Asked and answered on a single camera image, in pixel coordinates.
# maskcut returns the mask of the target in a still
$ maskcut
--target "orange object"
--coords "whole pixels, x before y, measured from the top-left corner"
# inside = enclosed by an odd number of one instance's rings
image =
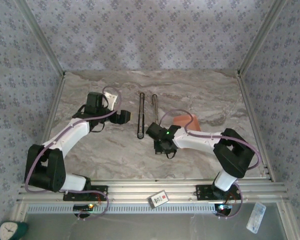
[[[187,129],[201,132],[201,128],[196,115],[192,114],[192,117],[193,117],[193,122],[187,127]],[[176,116],[173,118],[173,125],[184,127],[187,123],[190,122],[190,120],[191,117],[188,114]]]

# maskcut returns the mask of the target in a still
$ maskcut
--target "glass panel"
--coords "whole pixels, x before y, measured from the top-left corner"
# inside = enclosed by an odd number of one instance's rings
[[[257,234],[246,229],[254,204],[234,218],[212,214],[108,214],[78,221],[72,214],[28,214],[25,240],[285,240],[277,205],[267,204]]]

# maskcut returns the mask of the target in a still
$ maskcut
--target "clock face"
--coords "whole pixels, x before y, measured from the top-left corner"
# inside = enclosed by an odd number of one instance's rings
[[[9,240],[16,233],[18,225],[15,222],[4,222],[0,227],[0,240]]]

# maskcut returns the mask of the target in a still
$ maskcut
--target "cable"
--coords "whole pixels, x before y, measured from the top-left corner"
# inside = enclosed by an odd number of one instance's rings
[[[121,106],[121,103],[122,103],[122,97],[121,97],[121,93],[114,87],[111,87],[111,86],[105,86],[103,89],[102,89],[102,93],[104,94],[105,93],[105,89],[107,88],[111,88],[113,90],[116,91],[116,93],[118,94],[118,104],[116,106],[116,108],[106,114],[106,115],[103,115],[103,116],[95,116],[95,117],[88,117],[88,118],[84,118],[84,119],[81,119],[79,121],[76,121],[75,123],[73,123],[72,125],[68,126],[66,129],[64,129],[56,138],[53,142],[49,143],[47,146],[44,147],[44,149],[38,154],[38,156],[35,158],[28,174],[27,174],[27,177],[25,179],[25,185],[24,185],[24,189],[28,192],[28,193],[46,193],[48,192],[47,190],[39,190],[39,191],[32,191],[29,189],[29,181],[30,181],[30,177],[32,175],[32,173],[34,172],[35,170],[35,167],[38,163],[38,161],[40,160],[40,158],[44,155],[44,153],[54,144],[56,144],[70,129],[72,129],[73,127],[75,127],[76,125],[80,124],[80,123],[83,123],[83,122],[88,122],[88,121],[92,121],[92,120],[99,120],[99,119],[105,119],[109,116],[111,116],[112,114],[116,113],[120,106]],[[107,205],[106,205],[106,208],[104,210],[104,212],[102,212],[101,214],[93,217],[92,219],[95,219],[97,217],[100,217],[102,215],[104,215],[106,213],[106,211],[108,210],[108,207],[109,207],[109,199],[108,199],[108,196],[106,194],[104,194],[103,192],[100,192],[100,191],[96,191],[96,190],[92,190],[92,191],[68,191],[68,192],[71,192],[71,193],[78,193],[78,194],[85,194],[85,193],[97,193],[97,194],[101,194],[105,197],[106,201],[107,201]]]
[[[238,185],[236,182],[234,182],[233,185],[235,185],[235,186],[238,188],[238,190],[239,190],[239,194],[240,194],[240,198],[241,198],[239,208],[238,208],[237,211],[236,211],[234,214],[232,214],[231,216],[226,216],[226,215],[224,215],[224,214],[222,214],[222,213],[217,213],[217,214],[216,214],[217,217],[222,216],[222,217],[224,217],[225,219],[231,219],[231,218],[235,217],[236,215],[238,215],[238,213],[240,212],[241,207],[242,207],[242,204],[244,203],[244,198],[243,198],[243,196],[242,196],[242,191],[241,191],[239,185]]]
[[[165,155],[168,159],[173,159],[176,156],[176,153],[177,153],[177,150],[174,150],[172,157],[169,157],[168,153],[166,153]]]
[[[104,194],[102,191],[97,191],[97,190],[84,190],[84,191],[75,191],[75,190],[69,190],[68,193],[73,193],[73,194],[92,194],[92,193],[95,193],[95,194],[100,194],[102,196],[105,197],[105,200],[106,200],[106,207],[105,209],[103,210],[102,213],[98,214],[98,215],[94,215],[94,216],[91,216],[89,218],[80,218],[80,215],[81,214],[89,214],[89,215],[92,215],[90,214],[90,212],[88,211],[81,211],[79,214],[78,214],[78,220],[82,220],[82,221],[90,221],[90,220],[94,220],[94,219],[97,219],[97,218],[100,218],[101,216],[105,215],[106,212],[108,211],[109,209],[109,198],[106,194]]]
[[[234,204],[236,204],[237,199],[236,199],[235,195],[232,194],[232,192],[229,192],[228,197],[226,198],[226,201],[224,202],[224,204],[227,204],[227,202],[230,200],[230,196],[234,199]]]
[[[242,141],[241,139],[235,138],[235,137],[231,137],[231,136],[222,136],[222,135],[199,135],[199,134],[194,134],[192,132],[188,132],[187,127],[194,121],[194,117],[192,116],[192,114],[186,110],[183,109],[172,109],[170,111],[167,111],[161,118],[160,122],[159,122],[159,126],[161,125],[162,120],[171,112],[175,112],[175,111],[180,111],[180,112],[184,112],[186,114],[188,114],[191,117],[191,120],[184,126],[184,130],[187,134],[189,134],[190,136],[193,137],[197,137],[197,138],[203,138],[203,139],[211,139],[211,138],[215,138],[215,139],[225,139],[225,140],[231,140],[231,141],[235,141],[238,142],[240,144],[243,144],[245,146],[247,146],[248,148],[250,148],[252,151],[254,151],[254,153],[257,156],[257,162],[255,165],[248,167],[248,170],[254,169],[256,168],[261,162],[262,162],[262,158],[260,155],[260,152],[251,144],[247,143],[246,141]]]
[[[99,130],[99,131],[90,131],[91,133],[101,133],[102,132],[102,130],[105,128],[105,123],[103,123],[103,126],[102,126],[102,128],[101,128],[101,130]]]

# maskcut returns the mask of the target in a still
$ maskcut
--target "sticker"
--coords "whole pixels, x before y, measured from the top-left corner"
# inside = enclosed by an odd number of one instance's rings
[[[254,234],[258,232],[262,218],[265,215],[266,208],[267,207],[260,202],[255,203],[248,224],[246,225],[246,229]]]
[[[156,208],[161,206],[162,204],[165,204],[169,202],[169,198],[164,190],[156,193],[155,195],[152,195],[148,198],[148,202],[151,206],[151,208]]]

